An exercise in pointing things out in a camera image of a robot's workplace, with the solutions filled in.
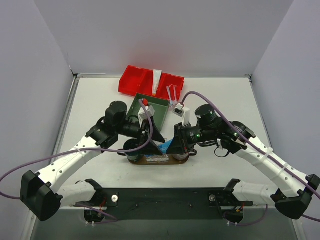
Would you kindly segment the lilac enamel mug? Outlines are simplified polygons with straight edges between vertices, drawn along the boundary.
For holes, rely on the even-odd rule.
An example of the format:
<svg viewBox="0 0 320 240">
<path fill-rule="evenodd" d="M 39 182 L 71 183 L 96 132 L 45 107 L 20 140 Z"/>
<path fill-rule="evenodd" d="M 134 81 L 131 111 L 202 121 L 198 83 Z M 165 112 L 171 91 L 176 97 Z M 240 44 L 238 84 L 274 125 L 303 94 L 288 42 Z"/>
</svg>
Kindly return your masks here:
<svg viewBox="0 0 320 240">
<path fill-rule="evenodd" d="M 172 157 L 177 161 L 187 161 L 189 157 L 194 157 L 198 154 L 196 150 L 184 153 L 184 154 L 173 154 Z"/>
</svg>

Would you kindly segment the clear textured glass holder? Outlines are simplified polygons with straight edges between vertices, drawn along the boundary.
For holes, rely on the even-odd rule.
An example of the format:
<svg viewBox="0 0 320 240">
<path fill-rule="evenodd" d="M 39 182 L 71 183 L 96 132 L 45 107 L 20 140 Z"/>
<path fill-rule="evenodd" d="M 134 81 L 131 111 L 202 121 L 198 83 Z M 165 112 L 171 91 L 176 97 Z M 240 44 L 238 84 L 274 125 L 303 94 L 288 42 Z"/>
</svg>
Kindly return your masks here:
<svg viewBox="0 0 320 240">
<path fill-rule="evenodd" d="M 168 155 L 146 155 L 146 161 L 148 163 L 164 163 L 169 161 Z"/>
</svg>

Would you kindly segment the blue toothpaste tube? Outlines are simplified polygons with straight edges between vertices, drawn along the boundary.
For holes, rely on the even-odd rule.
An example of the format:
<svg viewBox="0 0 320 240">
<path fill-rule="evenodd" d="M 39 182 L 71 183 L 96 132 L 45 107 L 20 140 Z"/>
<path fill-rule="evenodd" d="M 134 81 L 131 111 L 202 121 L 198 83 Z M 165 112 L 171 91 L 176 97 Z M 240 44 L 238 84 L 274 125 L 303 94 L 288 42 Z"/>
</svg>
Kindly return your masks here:
<svg viewBox="0 0 320 240">
<path fill-rule="evenodd" d="M 165 143 L 159 143 L 157 144 L 158 148 L 160 149 L 161 153 L 163 155 L 167 154 L 167 150 L 170 147 L 171 143 L 172 143 L 173 139 L 166 141 Z"/>
</svg>

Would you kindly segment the dark green mug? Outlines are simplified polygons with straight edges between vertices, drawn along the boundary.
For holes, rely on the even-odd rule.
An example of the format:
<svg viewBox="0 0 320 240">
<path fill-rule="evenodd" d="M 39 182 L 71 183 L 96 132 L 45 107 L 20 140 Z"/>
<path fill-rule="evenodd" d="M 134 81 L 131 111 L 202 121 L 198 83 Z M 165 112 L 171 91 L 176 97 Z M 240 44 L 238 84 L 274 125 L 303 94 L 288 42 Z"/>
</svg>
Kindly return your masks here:
<svg viewBox="0 0 320 240">
<path fill-rule="evenodd" d="M 138 147 L 139 147 L 139 145 L 137 144 L 136 139 L 129 139 L 123 145 L 124 150 L 133 150 Z M 141 153 L 140 150 L 126 152 L 125 155 L 126 155 L 127 159 L 133 163 L 139 162 L 144 157 L 144 155 Z"/>
</svg>

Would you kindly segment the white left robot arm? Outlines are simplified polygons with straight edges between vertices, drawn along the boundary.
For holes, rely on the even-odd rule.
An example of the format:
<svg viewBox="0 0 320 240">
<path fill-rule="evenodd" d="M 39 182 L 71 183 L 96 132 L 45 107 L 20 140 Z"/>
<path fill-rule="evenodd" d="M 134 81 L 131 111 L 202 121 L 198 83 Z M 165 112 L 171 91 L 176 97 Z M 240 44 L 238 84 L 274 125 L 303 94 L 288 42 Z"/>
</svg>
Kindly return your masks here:
<svg viewBox="0 0 320 240">
<path fill-rule="evenodd" d="M 96 125 L 69 151 L 37 172 L 27 171 L 21 179 L 20 200 L 40 220 L 46 221 L 64 206 L 88 202 L 92 206 L 101 203 L 101 186 L 93 180 L 81 181 L 71 187 L 63 184 L 90 160 L 110 148 L 119 136 L 129 137 L 123 148 L 115 153 L 124 155 L 131 162 L 138 162 L 144 155 L 161 155 L 155 144 L 165 139 L 154 123 L 155 109 L 146 99 L 140 99 L 138 121 L 127 119 L 127 105 L 114 101 Z"/>
</svg>

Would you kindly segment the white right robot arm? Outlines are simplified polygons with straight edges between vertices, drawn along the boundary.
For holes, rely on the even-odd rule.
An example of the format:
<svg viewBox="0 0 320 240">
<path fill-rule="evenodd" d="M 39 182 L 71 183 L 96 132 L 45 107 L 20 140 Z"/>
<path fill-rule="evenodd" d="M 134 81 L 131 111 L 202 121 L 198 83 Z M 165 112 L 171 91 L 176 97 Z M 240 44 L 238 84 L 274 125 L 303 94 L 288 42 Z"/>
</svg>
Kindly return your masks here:
<svg viewBox="0 0 320 240">
<path fill-rule="evenodd" d="M 173 110 L 182 118 L 174 126 L 174 137 L 167 149 L 169 155 L 188 155 L 195 145 L 216 146 L 246 160 L 272 181 L 272 185 L 247 183 L 233 179 L 225 187 L 239 202 L 275 206 L 284 216 L 298 220 L 304 216 L 320 185 L 315 174 L 296 170 L 266 146 L 247 126 L 239 121 L 226 121 L 217 116 L 210 104 L 195 111 L 197 124 L 190 124 L 190 110 L 179 103 Z"/>
</svg>

